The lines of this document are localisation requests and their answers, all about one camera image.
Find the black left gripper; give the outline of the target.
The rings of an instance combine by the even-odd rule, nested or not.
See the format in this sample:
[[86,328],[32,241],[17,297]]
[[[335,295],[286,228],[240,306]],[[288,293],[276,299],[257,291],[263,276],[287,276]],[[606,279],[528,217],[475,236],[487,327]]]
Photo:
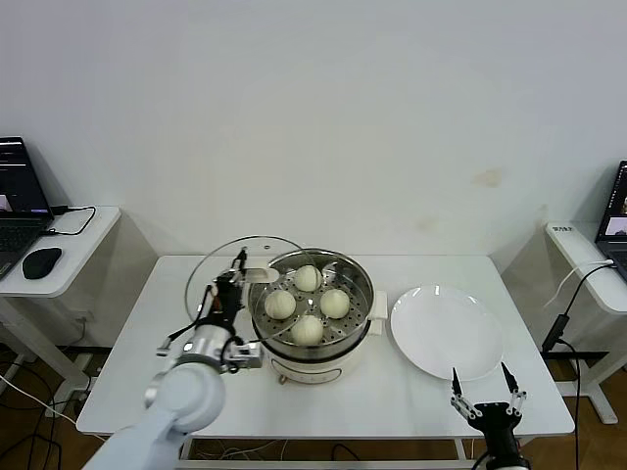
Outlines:
[[[246,270],[247,248],[243,247],[232,261],[230,269],[244,273]],[[240,273],[222,274],[216,281],[218,306],[213,310],[213,321],[217,326],[232,326],[242,308],[243,285]]]

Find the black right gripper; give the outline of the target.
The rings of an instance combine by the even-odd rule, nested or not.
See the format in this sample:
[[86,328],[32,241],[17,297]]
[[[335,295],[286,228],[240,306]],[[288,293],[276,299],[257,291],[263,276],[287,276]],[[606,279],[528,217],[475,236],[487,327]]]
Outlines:
[[504,401],[473,404],[462,393],[457,371],[453,368],[451,405],[464,418],[472,419],[472,428],[480,431],[491,456],[518,455],[513,430],[522,418],[527,392],[522,390],[504,362],[501,368],[510,392],[509,404]]

